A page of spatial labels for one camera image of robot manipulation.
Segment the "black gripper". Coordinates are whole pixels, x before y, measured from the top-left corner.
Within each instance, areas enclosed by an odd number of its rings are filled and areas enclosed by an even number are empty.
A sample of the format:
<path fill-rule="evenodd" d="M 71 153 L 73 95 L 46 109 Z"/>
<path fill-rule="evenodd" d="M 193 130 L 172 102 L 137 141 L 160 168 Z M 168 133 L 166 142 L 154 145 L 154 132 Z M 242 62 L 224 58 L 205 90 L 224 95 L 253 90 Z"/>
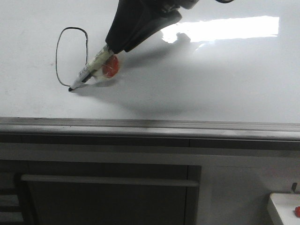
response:
<path fill-rule="evenodd" d="M 198 1 L 120 0 L 105 42 L 114 54 L 129 52 L 156 32 L 179 22 L 179 8 L 191 9 Z M 150 14 L 142 17 L 143 12 Z"/>

